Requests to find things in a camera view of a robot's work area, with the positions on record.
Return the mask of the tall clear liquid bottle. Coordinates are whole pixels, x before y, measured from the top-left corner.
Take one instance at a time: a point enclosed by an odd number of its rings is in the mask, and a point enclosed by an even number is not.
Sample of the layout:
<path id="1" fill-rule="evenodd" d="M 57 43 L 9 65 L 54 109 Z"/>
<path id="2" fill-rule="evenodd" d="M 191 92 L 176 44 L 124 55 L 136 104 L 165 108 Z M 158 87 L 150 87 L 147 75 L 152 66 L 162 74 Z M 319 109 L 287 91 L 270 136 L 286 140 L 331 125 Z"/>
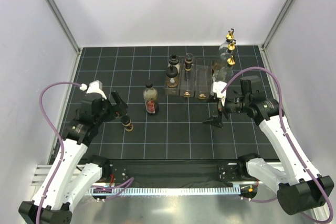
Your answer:
<path id="1" fill-rule="evenodd" d="M 217 57 L 213 66 L 213 77 L 216 78 L 219 71 L 227 65 L 227 59 L 231 57 L 232 52 L 235 50 L 236 40 L 226 40 L 223 42 L 218 50 Z"/>

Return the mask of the small spice bottle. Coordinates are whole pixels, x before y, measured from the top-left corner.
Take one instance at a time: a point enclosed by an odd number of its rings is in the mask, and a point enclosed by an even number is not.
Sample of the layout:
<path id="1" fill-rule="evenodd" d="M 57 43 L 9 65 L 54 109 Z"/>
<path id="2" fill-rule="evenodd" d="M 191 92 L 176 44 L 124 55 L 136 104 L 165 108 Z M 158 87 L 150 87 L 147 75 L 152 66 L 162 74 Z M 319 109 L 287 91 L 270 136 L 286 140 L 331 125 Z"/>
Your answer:
<path id="1" fill-rule="evenodd" d="M 123 115 L 120 119 L 122 125 L 124 126 L 124 129 L 127 132 L 131 132 L 133 130 L 133 124 L 132 121 L 130 119 L 130 117 L 128 115 Z"/>
<path id="2" fill-rule="evenodd" d="M 184 70 L 191 71 L 193 65 L 194 56 L 192 53 L 187 53 L 184 57 Z"/>

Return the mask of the glass jar black lid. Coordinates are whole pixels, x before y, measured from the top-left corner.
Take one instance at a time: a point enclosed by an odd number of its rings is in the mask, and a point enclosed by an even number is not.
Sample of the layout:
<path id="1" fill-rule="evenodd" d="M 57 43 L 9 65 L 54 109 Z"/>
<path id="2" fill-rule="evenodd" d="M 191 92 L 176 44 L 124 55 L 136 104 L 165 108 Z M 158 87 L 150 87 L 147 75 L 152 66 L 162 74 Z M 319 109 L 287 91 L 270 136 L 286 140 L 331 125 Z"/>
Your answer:
<path id="1" fill-rule="evenodd" d="M 166 69 L 166 85 L 169 88 L 176 88 L 178 86 L 178 69 L 173 66 L 169 65 Z"/>

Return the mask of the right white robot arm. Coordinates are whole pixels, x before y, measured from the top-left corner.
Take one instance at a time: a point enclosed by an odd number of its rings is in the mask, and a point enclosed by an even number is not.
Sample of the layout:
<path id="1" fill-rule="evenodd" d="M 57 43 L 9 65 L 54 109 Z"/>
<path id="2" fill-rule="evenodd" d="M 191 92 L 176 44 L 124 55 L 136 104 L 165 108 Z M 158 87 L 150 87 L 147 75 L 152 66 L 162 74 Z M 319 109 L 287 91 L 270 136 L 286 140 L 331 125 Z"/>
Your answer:
<path id="1" fill-rule="evenodd" d="M 275 99 L 267 99 L 261 79 L 247 76 L 240 79 L 241 92 L 226 96 L 226 83 L 214 82 L 211 98 L 218 101 L 218 114 L 203 123 L 223 127 L 222 117 L 245 113 L 253 119 L 275 150 L 283 171 L 269 165 L 256 153 L 240 156 L 236 173 L 242 180 L 260 180 L 277 196 L 285 213 L 294 215 L 324 206 L 334 188 L 330 176 L 322 176 L 310 163 L 295 139 L 284 111 Z"/>

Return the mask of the short bottle brown sauce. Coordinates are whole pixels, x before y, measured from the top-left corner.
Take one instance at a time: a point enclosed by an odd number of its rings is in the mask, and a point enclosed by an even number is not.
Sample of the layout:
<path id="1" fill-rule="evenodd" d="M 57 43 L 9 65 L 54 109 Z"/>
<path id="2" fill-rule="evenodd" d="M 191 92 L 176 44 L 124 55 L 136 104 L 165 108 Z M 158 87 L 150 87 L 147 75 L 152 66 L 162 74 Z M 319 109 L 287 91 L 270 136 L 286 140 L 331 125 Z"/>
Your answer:
<path id="1" fill-rule="evenodd" d="M 222 54 L 225 52 L 227 46 L 233 41 L 234 39 L 234 29 L 231 28 L 228 31 L 228 34 L 225 36 L 225 41 L 220 45 L 218 52 Z"/>

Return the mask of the white powder shaker jar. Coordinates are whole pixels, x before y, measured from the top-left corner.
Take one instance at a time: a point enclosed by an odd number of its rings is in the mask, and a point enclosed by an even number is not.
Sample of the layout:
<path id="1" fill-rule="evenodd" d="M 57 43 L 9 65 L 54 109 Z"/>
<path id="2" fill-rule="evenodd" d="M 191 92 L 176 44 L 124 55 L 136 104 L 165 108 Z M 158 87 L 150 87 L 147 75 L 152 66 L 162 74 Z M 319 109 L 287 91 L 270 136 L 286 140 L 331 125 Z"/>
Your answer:
<path id="1" fill-rule="evenodd" d="M 168 59 L 168 63 L 169 63 L 169 66 L 170 65 L 174 66 L 177 69 L 178 73 L 180 73 L 181 63 L 177 55 L 170 55 Z"/>

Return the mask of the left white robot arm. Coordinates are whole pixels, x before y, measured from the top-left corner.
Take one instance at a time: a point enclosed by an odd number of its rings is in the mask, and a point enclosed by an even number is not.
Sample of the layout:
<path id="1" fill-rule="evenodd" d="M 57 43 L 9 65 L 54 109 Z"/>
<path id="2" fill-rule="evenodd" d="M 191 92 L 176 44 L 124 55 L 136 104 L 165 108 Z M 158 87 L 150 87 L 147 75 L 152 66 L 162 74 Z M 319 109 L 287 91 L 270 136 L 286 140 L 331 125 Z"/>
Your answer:
<path id="1" fill-rule="evenodd" d="M 99 127 L 127 114 L 128 106 L 116 91 L 112 105 L 102 91 L 87 92 L 61 138 L 57 159 L 32 200 L 18 209 L 26 223 L 70 223 L 75 207 L 97 181 L 109 180 L 110 161 L 102 156 L 88 158 L 79 175 L 72 179 L 79 161 L 86 153 Z"/>

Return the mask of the tall bottle dark sauce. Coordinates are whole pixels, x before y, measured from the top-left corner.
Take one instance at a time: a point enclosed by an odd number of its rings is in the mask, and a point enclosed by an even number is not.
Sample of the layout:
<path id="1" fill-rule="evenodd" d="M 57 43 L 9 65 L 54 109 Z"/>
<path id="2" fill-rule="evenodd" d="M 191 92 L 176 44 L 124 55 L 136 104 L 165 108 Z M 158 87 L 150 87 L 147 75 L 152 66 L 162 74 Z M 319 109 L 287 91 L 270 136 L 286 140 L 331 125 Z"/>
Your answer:
<path id="1" fill-rule="evenodd" d="M 212 73 L 212 79 L 213 82 L 217 82 L 217 81 L 222 81 L 222 82 L 228 82 L 232 76 L 233 76 L 233 66 L 235 65 L 236 61 L 234 58 L 234 55 L 231 55 L 231 57 L 229 59 L 227 59 L 227 65 L 224 66 L 218 73 L 217 77 L 214 78 L 213 77 L 213 73 Z"/>

